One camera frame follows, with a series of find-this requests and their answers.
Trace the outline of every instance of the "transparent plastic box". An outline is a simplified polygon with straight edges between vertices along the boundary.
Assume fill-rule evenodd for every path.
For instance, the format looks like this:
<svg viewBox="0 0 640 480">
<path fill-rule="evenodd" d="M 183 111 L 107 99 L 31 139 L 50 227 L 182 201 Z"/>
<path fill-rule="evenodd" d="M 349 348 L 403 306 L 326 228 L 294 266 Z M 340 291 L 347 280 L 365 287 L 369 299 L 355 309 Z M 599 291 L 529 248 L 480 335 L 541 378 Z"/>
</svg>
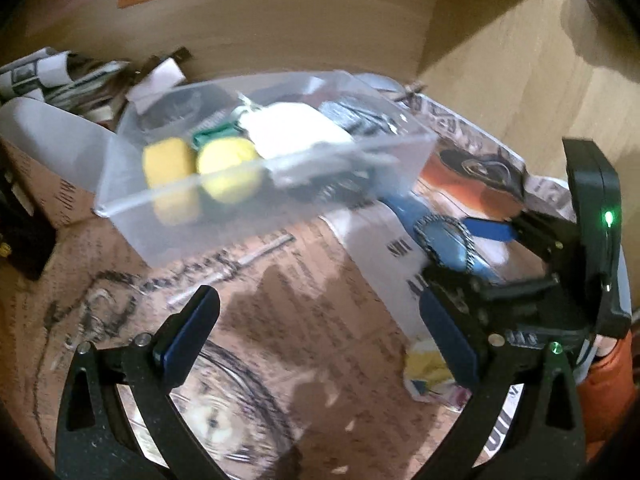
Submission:
<svg viewBox="0 0 640 480">
<path fill-rule="evenodd" d="M 316 145 L 306 152 L 271 160 L 253 160 L 208 175 L 194 174 L 159 189 L 149 189 L 142 150 L 168 137 L 191 142 L 199 124 L 240 103 L 238 92 L 259 105 L 322 102 L 355 97 L 391 117 L 398 135 L 370 137 L 345 144 Z M 347 72 L 272 73 L 190 84 L 164 95 L 139 116 L 129 105 L 111 139 L 96 193 L 95 212 L 110 218 L 142 258 L 153 267 L 263 235 L 295 222 L 367 200 L 408 192 L 430 156 L 437 135 L 407 111 Z M 276 185 L 273 168 L 293 168 L 291 186 Z M 244 202 L 225 204 L 203 189 L 207 179 L 260 171 L 261 188 Z M 165 225 L 154 200 L 196 190 L 200 215 L 187 224 Z"/>
</svg>

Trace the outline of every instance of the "wooden wall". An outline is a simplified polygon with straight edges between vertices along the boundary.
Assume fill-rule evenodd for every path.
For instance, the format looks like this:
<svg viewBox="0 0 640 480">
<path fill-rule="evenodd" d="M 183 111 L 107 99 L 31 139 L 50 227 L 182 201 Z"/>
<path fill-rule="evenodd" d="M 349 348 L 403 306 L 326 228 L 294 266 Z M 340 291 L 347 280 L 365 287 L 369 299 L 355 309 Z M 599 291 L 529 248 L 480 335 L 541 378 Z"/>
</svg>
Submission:
<svg viewBox="0 0 640 480">
<path fill-rule="evenodd" d="M 566 177 L 563 136 L 593 138 L 623 191 L 623 246 L 640 303 L 640 48 L 586 0 L 438 0 L 420 79 L 426 93 Z"/>
</svg>

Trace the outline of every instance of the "screw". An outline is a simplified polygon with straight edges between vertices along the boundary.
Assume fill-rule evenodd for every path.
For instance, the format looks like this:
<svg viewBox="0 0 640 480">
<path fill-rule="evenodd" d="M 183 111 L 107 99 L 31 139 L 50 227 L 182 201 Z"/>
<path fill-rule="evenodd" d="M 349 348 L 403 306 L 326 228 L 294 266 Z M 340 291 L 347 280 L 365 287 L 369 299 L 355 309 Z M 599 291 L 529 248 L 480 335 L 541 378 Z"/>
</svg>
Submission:
<svg viewBox="0 0 640 480">
<path fill-rule="evenodd" d="M 143 332 L 142 334 L 138 334 L 133 338 L 133 344 L 136 346 L 146 346 L 151 343 L 151 334 L 149 332 Z"/>
<path fill-rule="evenodd" d="M 89 350 L 91 350 L 91 343 L 88 341 L 82 341 L 78 348 L 76 349 L 80 355 L 86 354 Z"/>
<path fill-rule="evenodd" d="M 500 334 L 489 334 L 488 339 L 491 346 L 504 346 L 504 338 Z"/>
<path fill-rule="evenodd" d="M 551 351 L 556 355 L 560 355 L 562 353 L 562 345 L 558 341 L 552 341 L 549 348 L 551 348 Z"/>
<path fill-rule="evenodd" d="M 8 258 L 12 252 L 11 245 L 6 242 L 0 244 L 0 258 Z"/>
<path fill-rule="evenodd" d="M 484 308 L 478 309 L 478 321 L 483 326 L 487 326 L 489 324 L 489 315 Z"/>
</svg>

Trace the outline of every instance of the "yellow sponge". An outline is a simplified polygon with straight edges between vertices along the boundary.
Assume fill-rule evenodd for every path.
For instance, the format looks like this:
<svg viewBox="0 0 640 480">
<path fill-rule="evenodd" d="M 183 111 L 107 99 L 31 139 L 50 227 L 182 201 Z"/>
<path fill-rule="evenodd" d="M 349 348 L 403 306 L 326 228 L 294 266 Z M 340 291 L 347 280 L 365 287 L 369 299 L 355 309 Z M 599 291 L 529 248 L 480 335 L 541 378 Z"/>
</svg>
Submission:
<svg viewBox="0 0 640 480">
<path fill-rule="evenodd" d="M 182 139 L 170 137 L 145 147 L 142 169 L 151 188 L 167 186 L 195 173 L 195 152 Z M 181 190 L 154 199 L 154 212 L 167 226 L 194 221 L 200 215 L 198 191 Z"/>
<path fill-rule="evenodd" d="M 198 152 L 198 173 L 228 170 L 256 158 L 260 158 L 260 155 L 250 140 L 242 137 L 212 140 Z M 202 187 L 218 202 L 236 204 L 258 191 L 261 183 L 262 168 L 251 167 L 212 176 L 202 183 Z"/>
<path fill-rule="evenodd" d="M 423 382 L 433 390 L 443 383 L 453 382 L 453 375 L 434 342 L 421 340 L 406 352 L 404 378 Z"/>
</svg>

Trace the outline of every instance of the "yellow foam ball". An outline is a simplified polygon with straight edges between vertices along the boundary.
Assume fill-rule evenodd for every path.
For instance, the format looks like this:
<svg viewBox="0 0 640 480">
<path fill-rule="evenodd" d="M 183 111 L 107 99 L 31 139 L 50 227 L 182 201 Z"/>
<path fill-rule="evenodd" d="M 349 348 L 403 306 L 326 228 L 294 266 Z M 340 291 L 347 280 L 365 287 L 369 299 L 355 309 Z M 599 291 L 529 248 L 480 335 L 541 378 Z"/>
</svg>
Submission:
<svg viewBox="0 0 640 480">
<path fill-rule="evenodd" d="M 195 153 L 178 137 L 160 140 L 142 152 L 142 170 L 151 189 L 168 186 L 195 173 Z M 166 226 L 193 222 L 200 216 L 197 190 L 187 189 L 154 199 L 154 211 Z"/>
<path fill-rule="evenodd" d="M 225 137 L 208 142 L 196 162 L 199 174 L 215 173 L 260 158 L 254 144 L 242 137 Z M 262 184 L 262 168 L 245 168 L 212 176 L 202 187 L 218 202 L 236 204 L 253 195 Z"/>
</svg>

